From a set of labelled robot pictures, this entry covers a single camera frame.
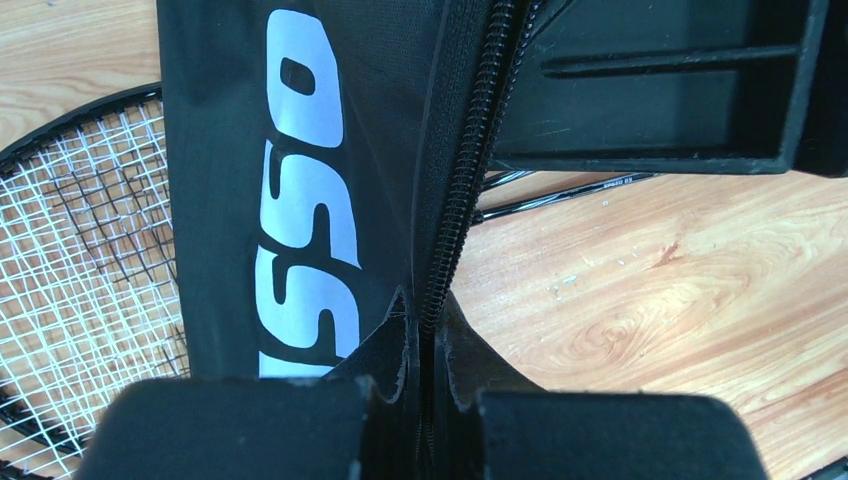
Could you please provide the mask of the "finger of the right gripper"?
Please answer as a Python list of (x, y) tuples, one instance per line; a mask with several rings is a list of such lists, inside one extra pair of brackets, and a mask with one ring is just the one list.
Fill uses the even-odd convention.
[(847, 174), (843, 1), (544, 1), (495, 170)]

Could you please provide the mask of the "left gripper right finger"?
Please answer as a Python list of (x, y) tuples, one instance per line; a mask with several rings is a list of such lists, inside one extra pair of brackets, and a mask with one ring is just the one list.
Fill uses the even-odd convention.
[(435, 337), (434, 479), (762, 479), (747, 428), (700, 395), (547, 391), (449, 297)]

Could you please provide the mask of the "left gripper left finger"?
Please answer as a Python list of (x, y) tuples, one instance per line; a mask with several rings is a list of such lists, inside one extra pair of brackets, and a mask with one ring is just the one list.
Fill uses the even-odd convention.
[(397, 291), (326, 376), (155, 379), (108, 408), (80, 479), (416, 479), (412, 329)]

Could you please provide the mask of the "black racket bag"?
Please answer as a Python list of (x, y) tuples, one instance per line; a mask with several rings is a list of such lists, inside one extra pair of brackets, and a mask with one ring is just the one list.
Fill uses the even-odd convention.
[(436, 331), (542, 2), (158, 3), (191, 379), (326, 376), (403, 291), (434, 479)]

